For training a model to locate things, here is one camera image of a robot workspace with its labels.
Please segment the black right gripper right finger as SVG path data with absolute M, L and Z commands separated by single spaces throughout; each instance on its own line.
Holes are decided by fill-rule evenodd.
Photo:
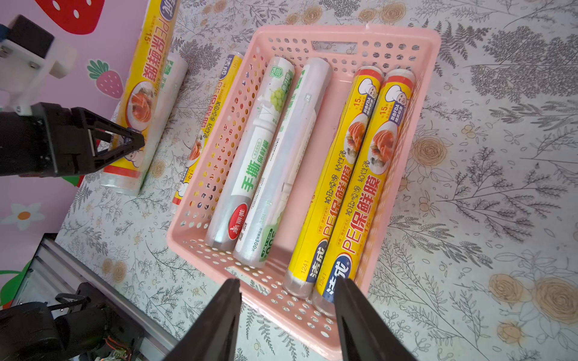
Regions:
M 344 360 L 416 361 L 354 281 L 337 279 L 334 305 Z

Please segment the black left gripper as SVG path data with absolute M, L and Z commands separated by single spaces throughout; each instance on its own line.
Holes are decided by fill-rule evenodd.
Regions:
M 30 116 L 1 113 L 2 177 L 86 175 L 145 146 L 140 132 L 86 108 L 41 102 L 32 110 Z

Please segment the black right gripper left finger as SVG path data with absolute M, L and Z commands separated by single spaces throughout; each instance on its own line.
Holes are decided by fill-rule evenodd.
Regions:
M 233 360 L 241 305 L 240 280 L 229 278 L 164 360 Z

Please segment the clear white plastic wrap roll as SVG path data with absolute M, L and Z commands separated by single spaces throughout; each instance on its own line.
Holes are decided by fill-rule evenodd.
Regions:
M 260 269 L 266 263 L 331 73 L 319 57 L 308 59 L 300 72 L 235 246 L 234 257 L 244 265 Z

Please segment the white green plastic wrap roll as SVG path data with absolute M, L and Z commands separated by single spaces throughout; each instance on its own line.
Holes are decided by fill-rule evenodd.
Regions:
M 129 177 L 121 174 L 103 173 L 101 185 L 118 193 L 137 196 L 145 176 L 153 162 L 153 157 L 160 142 L 161 135 L 176 103 L 177 95 L 188 70 L 187 62 L 177 53 L 170 53 L 163 71 L 159 100 L 148 128 L 146 145 L 125 157 L 132 165 L 137 165 L 139 175 Z
M 288 60 L 276 57 L 269 63 L 209 225 L 206 244 L 211 248 L 231 251 L 237 242 L 293 78 L 294 66 Z

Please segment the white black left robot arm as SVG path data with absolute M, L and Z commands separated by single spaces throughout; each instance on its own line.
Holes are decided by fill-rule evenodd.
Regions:
M 142 134 L 85 108 L 39 102 L 30 115 L 1 113 L 1 175 L 86 175 L 140 150 Z M 133 360 L 144 329 L 92 284 L 1 312 L 3 360 L 82 360 L 119 351 Z

